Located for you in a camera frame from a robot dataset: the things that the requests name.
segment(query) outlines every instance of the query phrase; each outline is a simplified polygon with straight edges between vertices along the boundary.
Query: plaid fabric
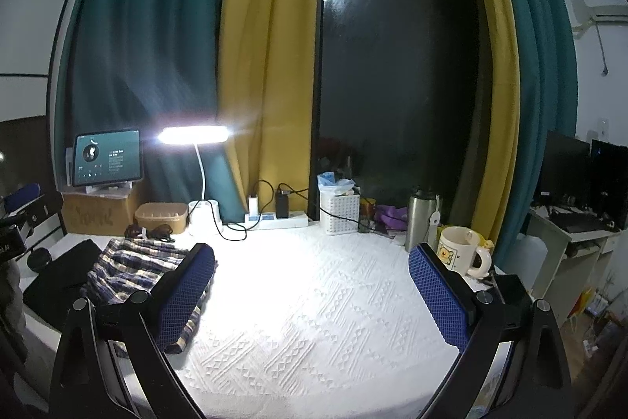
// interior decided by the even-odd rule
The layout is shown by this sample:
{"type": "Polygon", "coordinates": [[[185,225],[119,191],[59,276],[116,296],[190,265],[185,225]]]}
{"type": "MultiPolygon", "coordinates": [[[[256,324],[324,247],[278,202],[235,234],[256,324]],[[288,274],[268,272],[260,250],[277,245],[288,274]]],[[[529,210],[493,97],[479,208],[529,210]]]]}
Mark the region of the plaid fabric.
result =
{"type": "MultiPolygon", "coordinates": [[[[177,268],[188,252],[159,240],[111,239],[88,272],[83,291],[96,304],[124,302],[139,289],[153,289],[159,278],[177,268]]],[[[167,346],[166,353],[183,352],[199,323],[206,294],[207,290],[199,298],[178,341],[167,346]]],[[[115,351],[117,355],[128,358],[123,343],[116,343],[115,351]]]]}

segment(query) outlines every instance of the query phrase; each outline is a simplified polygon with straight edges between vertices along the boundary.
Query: black keyboard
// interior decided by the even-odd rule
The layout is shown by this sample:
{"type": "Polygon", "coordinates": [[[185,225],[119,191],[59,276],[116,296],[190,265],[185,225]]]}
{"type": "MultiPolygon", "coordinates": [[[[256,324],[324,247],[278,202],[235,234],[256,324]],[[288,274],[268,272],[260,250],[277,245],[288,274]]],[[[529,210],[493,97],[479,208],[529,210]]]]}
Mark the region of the black keyboard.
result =
{"type": "Polygon", "coordinates": [[[549,219],[567,233],[608,231],[609,227],[589,213],[551,213],[549,219]]]}

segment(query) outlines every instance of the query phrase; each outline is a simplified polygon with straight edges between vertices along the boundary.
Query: white mug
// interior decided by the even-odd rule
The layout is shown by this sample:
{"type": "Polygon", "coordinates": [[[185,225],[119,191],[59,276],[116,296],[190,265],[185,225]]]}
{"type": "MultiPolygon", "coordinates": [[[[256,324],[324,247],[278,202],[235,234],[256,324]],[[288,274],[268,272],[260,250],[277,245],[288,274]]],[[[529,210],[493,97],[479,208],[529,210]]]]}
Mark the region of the white mug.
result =
{"type": "Polygon", "coordinates": [[[449,226],[443,229],[436,254],[447,269],[461,276],[469,274],[472,278],[483,279],[491,268],[491,253],[480,247],[479,234],[469,228],[449,226]],[[479,268],[472,266],[476,254],[482,261],[479,268]]]}

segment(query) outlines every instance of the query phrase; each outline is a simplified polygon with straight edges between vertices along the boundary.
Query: glowing lamp head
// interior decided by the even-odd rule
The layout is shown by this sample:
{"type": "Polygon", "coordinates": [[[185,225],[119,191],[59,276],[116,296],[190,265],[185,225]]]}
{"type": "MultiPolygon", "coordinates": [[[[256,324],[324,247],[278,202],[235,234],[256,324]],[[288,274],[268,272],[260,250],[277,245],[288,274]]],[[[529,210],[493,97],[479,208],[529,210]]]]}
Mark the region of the glowing lamp head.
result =
{"type": "Polygon", "coordinates": [[[163,144],[212,144],[224,143],[229,137],[227,127],[198,125],[195,127],[168,127],[159,134],[163,144]]]}

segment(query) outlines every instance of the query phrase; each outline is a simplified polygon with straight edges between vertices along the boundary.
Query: black power adapter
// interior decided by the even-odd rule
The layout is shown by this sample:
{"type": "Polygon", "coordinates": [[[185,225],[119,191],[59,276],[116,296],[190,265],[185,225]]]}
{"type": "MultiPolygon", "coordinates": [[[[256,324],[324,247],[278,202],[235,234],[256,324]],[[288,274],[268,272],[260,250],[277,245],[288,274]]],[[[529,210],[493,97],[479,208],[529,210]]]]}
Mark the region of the black power adapter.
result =
{"type": "Polygon", "coordinates": [[[275,215],[277,218],[288,218],[289,211],[288,193],[283,190],[275,191],[275,215]]]}

